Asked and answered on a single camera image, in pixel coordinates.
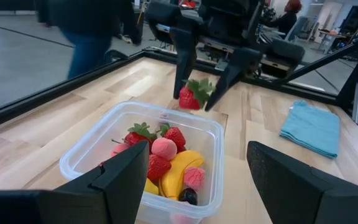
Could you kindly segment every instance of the red strawberry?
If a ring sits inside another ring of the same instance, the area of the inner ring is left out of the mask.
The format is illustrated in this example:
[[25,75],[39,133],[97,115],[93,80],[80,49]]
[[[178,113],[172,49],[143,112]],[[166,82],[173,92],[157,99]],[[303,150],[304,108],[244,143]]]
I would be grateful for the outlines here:
[[170,127],[169,124],[165,123],[160,126],[161,137],[171,139],[178,148],[178,153],[183,152],[183,148],[186,144],[186,139],[177,127]]
[[151,153],[151,148],[154,140],[157,138],[156,134],[150,134],[146,122],[142,124],[134,124],[134,127],[129,128],[129,134],[124,138],[124,142],[130,146],[137,144],[139,141],[148,140],[149,141],[149,152]]
[[151,181],[158,180],[170,169],[171,163],[165,159],[162,159],[157,155],[149,156],[149,170],[147,171],[147,178],[149,178]]
[[186,86],[179,92],[179,107],[188,110],[200,110],[209,98],[209,92],[214,90],[207,78],[201,80],[187,80]]
[[177,148],[178,148],[177,154],[180,153],[180,152],[186,151],[186,147],[185,147],[185,146],[177,147]]

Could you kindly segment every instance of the red hair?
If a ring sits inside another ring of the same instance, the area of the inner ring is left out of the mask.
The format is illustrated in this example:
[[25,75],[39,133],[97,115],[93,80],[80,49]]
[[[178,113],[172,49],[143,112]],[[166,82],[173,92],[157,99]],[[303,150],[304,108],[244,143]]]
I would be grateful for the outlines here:
[[298,13],[302,9],[300,0],[289,0],[288,5],[290,5],[291,11],[294,13]]

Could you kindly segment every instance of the black plastic part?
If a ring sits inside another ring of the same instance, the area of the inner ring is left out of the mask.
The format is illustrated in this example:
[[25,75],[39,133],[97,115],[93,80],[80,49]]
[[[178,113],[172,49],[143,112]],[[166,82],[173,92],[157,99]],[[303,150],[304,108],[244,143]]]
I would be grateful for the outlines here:
[[168,44],[173,43],[170,35],[166,32],[159,32],[156,25],[175,26],[181,16],[178,4],[173,5],[158,1],[150,2],[145,11],[145,19],[148,21],[150,30],[155,38]]
[[141,141],[55,190],[0,191],[0,224],[134,223],[148,165]]
[[197,60],[198,34],[195,29],[196,21],[182,17],[181,24],[182,26],[171,27],[170,29],[170,37],[178,53],[175,86],[173,87],[174,99],[179,99],[179,92],[185,84],[184,80],[189,79]]
[[216,84],[216,89],[208,99],[205,111],[209,111],[234,84],[241,80],[244,71],[249,68],[251,63],[257,63],[261,58],[262,53],[254,49],[237,48],[234,50],[227,67]]
[[250,141],[247,161],[274,224],[358,223],[358,186]]
[[104,63],[111,63],[114,59],[127,60],[128,58],[128,55],[119,52],[118,50],[111,49],[104,54]]

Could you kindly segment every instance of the black metal frame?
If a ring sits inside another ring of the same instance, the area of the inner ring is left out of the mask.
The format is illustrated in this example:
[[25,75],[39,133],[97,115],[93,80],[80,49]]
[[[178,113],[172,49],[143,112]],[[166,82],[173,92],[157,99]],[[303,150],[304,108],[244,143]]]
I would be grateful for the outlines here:
[[[311,65],[307,66],[310,68],[304,68],[295,71],[292,75],[284,80],[277,80],[275,82],[270,82],[267,80],[259,80],[259,79],[251,79],[251,78],[244,78],[242,82],[246,82],[252,85],[261,86],[264,88],[268,88],[275,91],[280,91],[284,93],[288,93],[291,95],[296,95],[302,98],[307,98],[310,100],[319,101],[322,103],[326,103],[329,105],[340,106],[344,111],[349,114],[349,105],[352,104],[354,91],[356,89],[356,83],[358,81],[358,64],[354,71],[352,72],[351,76],[345,83],[344,87],[342,88],[341,92],[337,95],[325,93],[322,91],[306,88],[303,86],[294,85],[288,83],[291,80],[294,80],[302,75],[307,74],[310,72],[309,70],[314,68],[321,67],[326,65],[330,62],[333,62],[336,59],[339,59],[345,54],[352,52],[352,49],[355,50],[355,47],[347,47],[342,49],[334,54],[322,58]],[[47,103],[59,96],[62,96],[82,85],[85,85],[109,72],[117,70],[135,60],[138,60],[142,57],[152,58],[156,60],[161,60],[167,63],[176,63],[177,62],[177,55],[172,52],[167,52],[160,49],[153,49],[148,48],[144,49],[134,55],[131,55],[128,59],[120,59],[116,60],[115,62],[101,67],[97,70],[93,70],[92,72],[86,73],[82,76],[76,77],[72,80],[67,80],[51,86],[45,90],[39,91],[37,93],[31,94],[27,97],[21,98],[19,100],[13,101],[8,103],[4,106],[0,107],[0,124],[6,121],[9,121],[16,116],[19,116],[25,112],[28,112],[44,103]],[[200,70],[202,72],[210,73],[213,75],[220,75],[221,72],[215,69],[215,64],[206,62],[204,60],[197,60],[194,66],[194,69]]]

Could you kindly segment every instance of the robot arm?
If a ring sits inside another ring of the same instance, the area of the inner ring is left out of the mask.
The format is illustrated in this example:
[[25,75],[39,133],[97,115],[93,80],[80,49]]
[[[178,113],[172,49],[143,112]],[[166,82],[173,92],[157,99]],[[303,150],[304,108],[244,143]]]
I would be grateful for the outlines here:
[[227,67],[221,74],[206,104],[209,111],[234,84],[240,81],[244,71],[258,64],[263,52],[256,42],[256,29],[262,14],[264,1],[233,0],[203,1],[198,11],[200,18],[186,17],[178,6],[151,2],[146,19],[154,36],[175,45],[177,71],[173,97],[178,99],[197,59],[199,42],[208,47],[231,54]]

